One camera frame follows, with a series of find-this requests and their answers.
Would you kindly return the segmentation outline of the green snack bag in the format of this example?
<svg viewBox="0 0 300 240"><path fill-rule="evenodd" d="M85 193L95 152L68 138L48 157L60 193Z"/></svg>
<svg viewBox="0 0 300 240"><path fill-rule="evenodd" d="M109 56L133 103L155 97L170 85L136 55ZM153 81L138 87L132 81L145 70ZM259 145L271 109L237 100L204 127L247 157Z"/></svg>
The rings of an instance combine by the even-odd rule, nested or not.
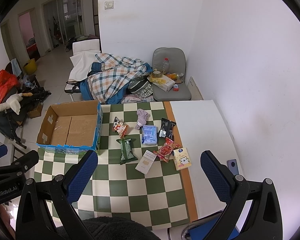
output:
<svg viewBox="0 0 300 240"><path fill-rule="evenodd" d="M133 142L134 139L120 138L117 139L116 141L120 144L120 150L121 150L120 165L138 160L138 158L133 154L133 150L131 147L131 142Z"/></svg>

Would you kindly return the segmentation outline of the cardboard box blue outside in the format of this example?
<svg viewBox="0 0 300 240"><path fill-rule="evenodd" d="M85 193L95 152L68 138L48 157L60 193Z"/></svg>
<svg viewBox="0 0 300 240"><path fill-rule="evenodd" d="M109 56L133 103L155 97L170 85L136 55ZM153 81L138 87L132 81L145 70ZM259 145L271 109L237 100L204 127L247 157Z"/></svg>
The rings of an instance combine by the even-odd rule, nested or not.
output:
<svg viewBox="0 0 300 240"><path fill-rule="evenodd" d="M37 145L62 154L100 149L103 111L97 100L54 104L43 118Z"/></svg>

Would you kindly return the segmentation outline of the yellow bear tissue pack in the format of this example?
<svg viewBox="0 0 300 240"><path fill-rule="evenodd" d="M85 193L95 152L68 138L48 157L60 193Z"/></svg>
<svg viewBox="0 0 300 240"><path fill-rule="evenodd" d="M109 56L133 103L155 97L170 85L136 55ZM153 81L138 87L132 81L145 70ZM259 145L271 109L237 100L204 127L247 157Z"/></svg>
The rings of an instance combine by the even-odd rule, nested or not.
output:
<svg viewBox="0 0 300 240"><path fill-rule="evenodd" d="M172 152L175 169L177 171L189 168L192 163L186 148L178 148Z"/></svg>

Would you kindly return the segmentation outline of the orange snack bag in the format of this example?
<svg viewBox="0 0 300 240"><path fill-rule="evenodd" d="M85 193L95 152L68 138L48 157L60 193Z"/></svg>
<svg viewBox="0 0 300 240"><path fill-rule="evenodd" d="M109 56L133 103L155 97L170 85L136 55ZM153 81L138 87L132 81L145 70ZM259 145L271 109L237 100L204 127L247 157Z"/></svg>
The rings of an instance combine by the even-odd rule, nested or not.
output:
<svg viewBox="0 0 300 240"><path fill-rule="evenodd" d="M126 134L128 125L121 121L117 116L114 118L113 131L117 132L120 138L123 138Z"/></svg>

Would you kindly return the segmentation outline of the red snack bag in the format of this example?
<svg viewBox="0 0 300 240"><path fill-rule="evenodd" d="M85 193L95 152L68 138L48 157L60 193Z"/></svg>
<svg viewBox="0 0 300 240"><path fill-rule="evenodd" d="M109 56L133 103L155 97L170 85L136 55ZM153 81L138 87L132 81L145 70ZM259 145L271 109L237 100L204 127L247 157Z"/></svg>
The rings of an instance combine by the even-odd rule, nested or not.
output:
<svg viewBox="0 0 300 240"><path fill-rule="evenodd" d="M161 146L161 148L158 151L153 151L153 153L157 155L160 160L168 163L170 159L170 155L174 150L178 148L181 148L181 146L178 143L166 137L164 145Z"/></svg>

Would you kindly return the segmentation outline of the blue tissue pack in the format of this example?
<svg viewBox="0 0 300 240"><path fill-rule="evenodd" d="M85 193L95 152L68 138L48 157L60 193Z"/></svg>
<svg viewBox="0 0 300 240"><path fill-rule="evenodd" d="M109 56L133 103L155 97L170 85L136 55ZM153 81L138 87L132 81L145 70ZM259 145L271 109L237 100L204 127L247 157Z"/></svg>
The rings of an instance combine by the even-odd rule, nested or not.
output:
<svg viewBox="0 0 300 240"><path fill-rule="evenodd" d="M141 142L143 145L156 145L158 142L157 127L154 125L143 126Z"/></svg>

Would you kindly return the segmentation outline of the black snack bag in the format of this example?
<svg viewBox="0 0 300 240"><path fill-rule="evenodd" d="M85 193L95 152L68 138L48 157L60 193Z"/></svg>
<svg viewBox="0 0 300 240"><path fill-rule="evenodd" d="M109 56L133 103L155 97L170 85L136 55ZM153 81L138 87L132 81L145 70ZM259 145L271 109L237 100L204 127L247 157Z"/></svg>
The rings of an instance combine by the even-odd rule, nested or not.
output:
<svg viewBox="0 0 300 240"><path fill-rule="evenodd" d="M159 129L159 137L174 140L173 129L175 126L176 123L174 121L162 118L161 127Z"/></svg>

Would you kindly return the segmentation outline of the purple fluffy cloth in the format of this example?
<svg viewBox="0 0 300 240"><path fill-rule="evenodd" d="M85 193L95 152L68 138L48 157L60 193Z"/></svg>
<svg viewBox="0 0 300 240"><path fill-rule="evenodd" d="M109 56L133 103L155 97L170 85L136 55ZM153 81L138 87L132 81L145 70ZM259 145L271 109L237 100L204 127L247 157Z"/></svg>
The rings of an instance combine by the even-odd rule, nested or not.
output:
<svg viewBox="0 0 300 240"><path fill-rule="evenodd" d="M135 129L139 130L140 128L145 126L145 124L148 120L149 114L143 109L138 109L136 114L137 114L138 118L137 118Z"/></svg>

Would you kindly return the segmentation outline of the grey smartphone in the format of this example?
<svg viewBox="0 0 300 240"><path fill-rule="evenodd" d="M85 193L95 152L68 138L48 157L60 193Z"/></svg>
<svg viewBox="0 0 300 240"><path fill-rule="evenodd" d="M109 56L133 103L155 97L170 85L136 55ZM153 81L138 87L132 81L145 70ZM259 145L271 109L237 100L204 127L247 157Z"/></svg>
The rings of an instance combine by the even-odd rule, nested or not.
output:
<svg viewBox="0 0 300 240"><path fill-rule="evenodd" d="M239 175L239 169L237 165L237 160L236 159L230 159L227 162L227 167L231 171L231 173L236 176Z"/></svg>

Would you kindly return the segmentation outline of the black stroller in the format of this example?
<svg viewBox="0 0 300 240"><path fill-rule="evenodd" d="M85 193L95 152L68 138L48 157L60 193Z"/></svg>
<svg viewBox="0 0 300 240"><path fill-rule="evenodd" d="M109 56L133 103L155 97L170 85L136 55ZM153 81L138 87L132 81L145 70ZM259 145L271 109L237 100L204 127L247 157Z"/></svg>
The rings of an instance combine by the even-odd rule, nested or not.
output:
<svg viewBox="0 0 300 240"><path fill-rule="evenodd" d="M14 74L20 82L20 86L13 87L6 94L1 103L4 103L13 94L33 94L33 96L23 97L23 100L20 102L21 109L19 115L15 114L11 109L0 112L0 133L20 147L26 149L27 146L24 145L22 139L17 135L17 129L23 127L26 119L29 118L27 113L33 110L38 102L43 104L51 93L39 84L34 74L25 75L17 59L10 61L4 70Z"/></svg>

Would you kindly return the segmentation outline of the white goose plush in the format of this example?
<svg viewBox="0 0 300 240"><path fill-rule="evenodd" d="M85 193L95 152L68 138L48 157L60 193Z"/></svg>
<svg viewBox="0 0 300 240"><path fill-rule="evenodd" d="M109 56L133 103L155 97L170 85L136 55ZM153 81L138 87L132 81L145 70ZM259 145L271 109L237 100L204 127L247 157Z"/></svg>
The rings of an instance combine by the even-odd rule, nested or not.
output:
<svg viewBox="0 0 300 240"><path fill-rule="evenodd" d="M11 109L15 114L20 113L20 102L23 97L33 96L32 93L19 93L11 95L4 103L0 103L0 112Z"/></svg>

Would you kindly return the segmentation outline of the small cardboard box floor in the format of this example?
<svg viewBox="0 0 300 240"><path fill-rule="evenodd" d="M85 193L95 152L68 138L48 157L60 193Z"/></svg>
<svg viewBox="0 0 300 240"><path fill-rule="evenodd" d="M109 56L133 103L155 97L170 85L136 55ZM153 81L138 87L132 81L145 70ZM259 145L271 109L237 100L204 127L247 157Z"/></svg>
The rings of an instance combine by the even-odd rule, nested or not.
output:
<svg viewBox="0 0 300 240"><path fill-rule="evenodd" d="M38 118L42 115L42 109L43 109L42 103L38 102L38 104L34 107L34 109L27 113L27 116L30 119Z"/></svg>

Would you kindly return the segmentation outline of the red plastic bag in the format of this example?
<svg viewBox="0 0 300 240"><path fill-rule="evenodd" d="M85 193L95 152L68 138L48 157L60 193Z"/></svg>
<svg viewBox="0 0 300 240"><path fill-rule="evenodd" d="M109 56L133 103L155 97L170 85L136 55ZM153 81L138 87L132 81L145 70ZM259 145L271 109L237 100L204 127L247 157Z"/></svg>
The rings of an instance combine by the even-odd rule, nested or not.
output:
<svg viewBox="0 0 300 240"><path fill-rule="evenodd" d="M14 74L7 72L6 70L0 71L0 103L6 96L6 94L13 88L19 87L20 82Z"/></svg>

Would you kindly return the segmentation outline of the pink floral cloth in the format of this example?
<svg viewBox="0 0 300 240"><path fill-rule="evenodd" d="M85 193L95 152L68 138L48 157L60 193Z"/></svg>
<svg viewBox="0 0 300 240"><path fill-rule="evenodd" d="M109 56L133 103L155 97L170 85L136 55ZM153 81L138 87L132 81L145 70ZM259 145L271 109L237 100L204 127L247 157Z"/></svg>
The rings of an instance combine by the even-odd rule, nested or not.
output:
<svg viewBox="0 0 300 240"><path fill-rule="evenodd" d="M138 98L135 95L126 95L123 97L123 99L121 100L121 103L141 103L141 102L154 102L154 98L153 96L149 96L147 98Z"/></svg>

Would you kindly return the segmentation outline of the yellow bucket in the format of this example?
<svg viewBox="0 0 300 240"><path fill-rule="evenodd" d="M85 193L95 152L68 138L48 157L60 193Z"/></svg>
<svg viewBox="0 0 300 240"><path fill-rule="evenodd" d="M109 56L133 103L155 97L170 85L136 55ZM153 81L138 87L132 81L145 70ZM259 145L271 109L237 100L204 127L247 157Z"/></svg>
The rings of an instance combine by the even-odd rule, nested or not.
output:
<svg viewBox="0 0 300 240"><path fill-rule="evenodd" d="M23 66L23 70L27 75L32 75L37 71L37 64L35 59L28 60Z"/></svg>

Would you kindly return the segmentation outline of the plaid blanket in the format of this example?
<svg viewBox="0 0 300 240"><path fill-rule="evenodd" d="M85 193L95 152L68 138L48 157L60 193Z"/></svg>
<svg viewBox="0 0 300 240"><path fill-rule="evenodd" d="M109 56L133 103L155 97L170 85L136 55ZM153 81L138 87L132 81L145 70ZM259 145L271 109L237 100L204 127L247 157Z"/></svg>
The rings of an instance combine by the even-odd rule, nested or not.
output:
<svg viewBox="0 0 300 240"><path fill-rule="evenodd" d="M118 104L132 81L146 77L152 71L151 66L140 59L97 53L87 78L80 82L82 98Z"/></svg>

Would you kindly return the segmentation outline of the black white patterned bag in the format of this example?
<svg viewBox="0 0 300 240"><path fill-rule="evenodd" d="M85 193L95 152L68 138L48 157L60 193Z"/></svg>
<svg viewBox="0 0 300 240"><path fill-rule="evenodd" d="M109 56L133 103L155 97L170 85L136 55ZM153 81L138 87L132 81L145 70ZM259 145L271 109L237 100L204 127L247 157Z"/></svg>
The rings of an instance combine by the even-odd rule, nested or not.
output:
<svg viewBox="0 0 300 240"><path fill-rule="evenodd" d="M139 77L129 83L127 93L145 99L153 94L153 87L146 77Z"/></svg>

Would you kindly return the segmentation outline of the small red white item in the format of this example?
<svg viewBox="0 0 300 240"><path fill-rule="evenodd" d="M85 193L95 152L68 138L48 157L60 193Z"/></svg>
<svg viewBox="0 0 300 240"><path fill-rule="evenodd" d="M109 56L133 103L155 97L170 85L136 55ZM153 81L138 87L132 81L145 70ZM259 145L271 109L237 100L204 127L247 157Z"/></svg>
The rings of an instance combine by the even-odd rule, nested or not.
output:
<svg viewBox="0 0 300 240"><path fill-rule="evenodd" d="M174 90L174 91L178 91L178 90L179 90L179 86L178 86L177 84L175 84L175 85L173 86L173 90Z"/></svg>

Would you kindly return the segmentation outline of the grey cushioned chair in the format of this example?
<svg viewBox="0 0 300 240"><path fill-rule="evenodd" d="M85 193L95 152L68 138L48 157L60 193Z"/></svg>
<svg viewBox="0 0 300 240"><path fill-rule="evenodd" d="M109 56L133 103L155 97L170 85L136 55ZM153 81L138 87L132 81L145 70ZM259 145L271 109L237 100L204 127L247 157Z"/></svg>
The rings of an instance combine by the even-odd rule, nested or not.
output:
<svg viewBox="0 0 300 240"><path fill-rule="evenodd" d="M153 98L155 101L189 101L191 100L191 93L185 84L186 74L186 57L184 52L179 48L161 47L154 51L152 57L153 70L160 70L162 65L168 59L169 68L166 70L170 74L181 74L175 83L178 90L164 91L156 85L153 85Z"/></svg>

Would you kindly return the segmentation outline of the tape roll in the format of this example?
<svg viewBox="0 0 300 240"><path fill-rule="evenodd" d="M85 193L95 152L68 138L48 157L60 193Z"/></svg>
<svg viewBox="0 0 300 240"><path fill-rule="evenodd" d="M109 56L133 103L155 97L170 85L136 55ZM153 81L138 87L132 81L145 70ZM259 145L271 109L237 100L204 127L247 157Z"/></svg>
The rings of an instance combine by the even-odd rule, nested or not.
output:
<svg viewBox="0 0 300 240"><path fill-rule="evenodd" d="M162 73L158 70L153 71L152 76L154 78L161 78L162 77Z"/></svg>

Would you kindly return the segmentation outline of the white chair with cloth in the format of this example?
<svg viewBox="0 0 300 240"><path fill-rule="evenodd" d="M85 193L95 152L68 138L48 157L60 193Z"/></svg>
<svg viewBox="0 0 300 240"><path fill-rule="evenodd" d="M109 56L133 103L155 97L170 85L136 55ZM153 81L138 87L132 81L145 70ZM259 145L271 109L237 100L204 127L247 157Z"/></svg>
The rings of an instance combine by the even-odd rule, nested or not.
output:
<svg viewBox="0 0 300 240"><path fill-rule="evenodd" d="M81 93L79 83L88 77L96 54L100 52L99 39L76 41L72 44L73 55L70 60L73 68L64 88L65 93L70 95L72 101L74 101L73 94Z"/></svg>

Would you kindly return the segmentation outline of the clear plastic bottle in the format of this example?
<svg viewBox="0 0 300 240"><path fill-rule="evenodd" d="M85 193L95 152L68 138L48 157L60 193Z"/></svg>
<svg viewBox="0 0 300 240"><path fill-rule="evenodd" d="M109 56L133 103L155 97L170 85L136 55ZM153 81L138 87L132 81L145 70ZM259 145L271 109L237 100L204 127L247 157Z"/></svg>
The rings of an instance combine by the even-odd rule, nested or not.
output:
<svg viewBox="0 0 300 240"><path fill-rule="evenodd" d="M162 65L161 65L161 72L162 74L167 74L170 68L170 63L168 58L164 58Z"/></svg>

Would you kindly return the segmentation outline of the white board leaning wall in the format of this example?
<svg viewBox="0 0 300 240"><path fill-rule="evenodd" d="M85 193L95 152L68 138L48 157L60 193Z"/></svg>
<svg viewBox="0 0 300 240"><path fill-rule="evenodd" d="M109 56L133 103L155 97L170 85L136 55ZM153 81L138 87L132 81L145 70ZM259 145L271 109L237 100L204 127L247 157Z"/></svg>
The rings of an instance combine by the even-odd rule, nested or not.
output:
<svg viewBox="0 0 300 240"><path fill-rule="evenodd" d="M194 101L204 100L199 88L197 87L197 85L196 85L196 83L193 79L193 77L189 78L189 81L187 83L187 88L190 91L191 100L194 100Z"/></svg>

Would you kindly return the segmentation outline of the wall light switch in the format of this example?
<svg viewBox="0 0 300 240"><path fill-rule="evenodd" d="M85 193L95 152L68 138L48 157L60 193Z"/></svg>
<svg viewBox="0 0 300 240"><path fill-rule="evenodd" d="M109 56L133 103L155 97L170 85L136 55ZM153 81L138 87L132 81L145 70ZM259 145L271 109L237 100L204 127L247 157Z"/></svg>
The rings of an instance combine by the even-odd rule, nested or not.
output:
<svg viewBox="0 0 300 240"><path fill-rule="evenodd" d="M114 9L114 1L105 1L104 9L105 10Z"/></svg>

